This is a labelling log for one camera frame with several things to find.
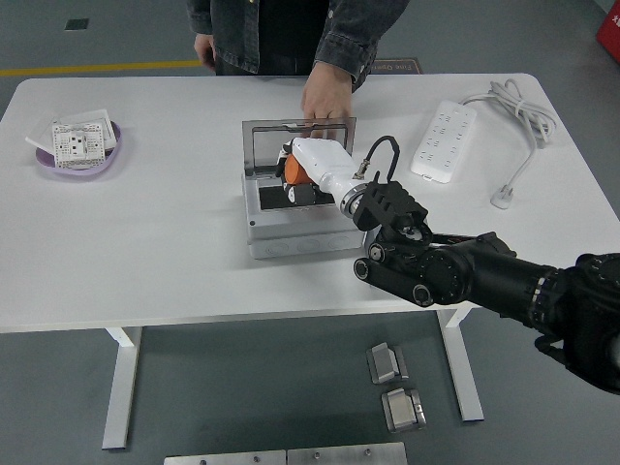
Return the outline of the person's right hand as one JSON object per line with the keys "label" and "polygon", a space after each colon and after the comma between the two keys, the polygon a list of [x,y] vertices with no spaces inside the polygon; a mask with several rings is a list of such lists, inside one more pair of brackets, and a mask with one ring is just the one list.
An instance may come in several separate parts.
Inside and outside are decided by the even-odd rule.
{"label": "person's right hand", "polygon": [[215,71],[217,53],[212,35],[197,33],[194,40],[194,51],[202,66],[209,71]]}

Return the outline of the person's left hand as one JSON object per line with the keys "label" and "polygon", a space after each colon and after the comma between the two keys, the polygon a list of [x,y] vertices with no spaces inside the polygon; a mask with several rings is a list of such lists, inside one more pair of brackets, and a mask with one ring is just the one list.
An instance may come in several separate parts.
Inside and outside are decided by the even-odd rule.
{"label": "person's left hand", "polygon": [[352,111],[352,76],[324,62],[317,62],[301,96],[305,119],[348,118]]}

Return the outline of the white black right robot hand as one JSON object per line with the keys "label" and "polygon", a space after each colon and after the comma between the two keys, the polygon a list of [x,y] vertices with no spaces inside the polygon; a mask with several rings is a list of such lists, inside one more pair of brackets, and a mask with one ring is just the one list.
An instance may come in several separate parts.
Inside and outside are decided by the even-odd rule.
{"label": "white black right robot hand", "polygon": [[341,212],[352,217],[366,188],[366,165],[357,167],[336,140],[294,138],[282,146],[275,175],[293,204],[312,205],[331,195]]}

